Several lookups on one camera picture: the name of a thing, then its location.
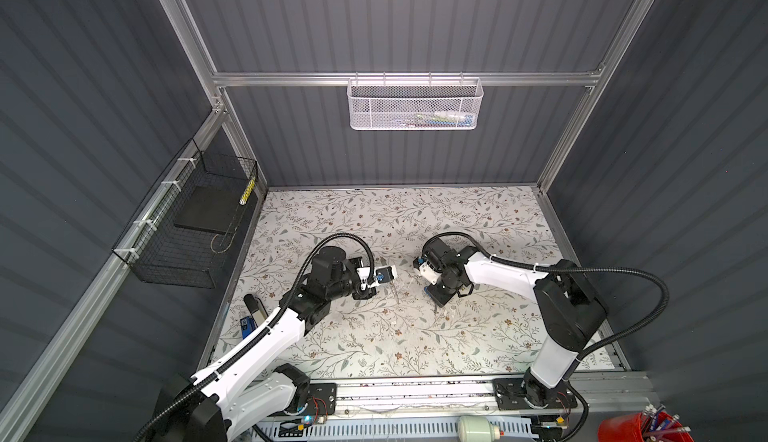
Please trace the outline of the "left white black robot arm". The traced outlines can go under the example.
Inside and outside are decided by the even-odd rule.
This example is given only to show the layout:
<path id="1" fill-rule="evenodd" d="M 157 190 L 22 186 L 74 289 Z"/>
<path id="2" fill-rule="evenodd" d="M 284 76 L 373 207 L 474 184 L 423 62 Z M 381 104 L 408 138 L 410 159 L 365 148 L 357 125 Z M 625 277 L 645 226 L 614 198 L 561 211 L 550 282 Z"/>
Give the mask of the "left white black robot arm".
<path id="1" fill-rule="evenodd" d="M 302 410 L 311 382 L 304 372 L 283 364 L 258 377 L 329 314 L 333 301 L 368 300 L 396 279 L 395 267 L 372 262 L 350 259 L 336 246 L 316 247 L 261 325 L 218 361 L 166 385 L 136 440 L 234 441 L 270 415 Z"/>

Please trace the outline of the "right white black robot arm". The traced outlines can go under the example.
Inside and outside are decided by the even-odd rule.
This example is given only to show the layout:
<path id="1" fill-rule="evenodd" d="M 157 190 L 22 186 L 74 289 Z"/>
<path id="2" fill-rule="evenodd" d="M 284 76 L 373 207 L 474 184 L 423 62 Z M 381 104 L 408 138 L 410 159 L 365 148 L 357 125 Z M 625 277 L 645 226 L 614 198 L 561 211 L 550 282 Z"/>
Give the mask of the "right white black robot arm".
<path id="1" fill-rule="evenodd" d="M 607 319 L 606 304 L 593 284 L 568 260 L 552 266 L 503 262 L 474 244 L 456 250 L 435 236 L 424 244 L 413 267 L 428 282 L 425 292 L 439 307 L 472 294 L 478 285 L 536 303 L 546 339 L 515 389 L 533 408 L 546 408 L 566 393 L 581 352 Z"/>

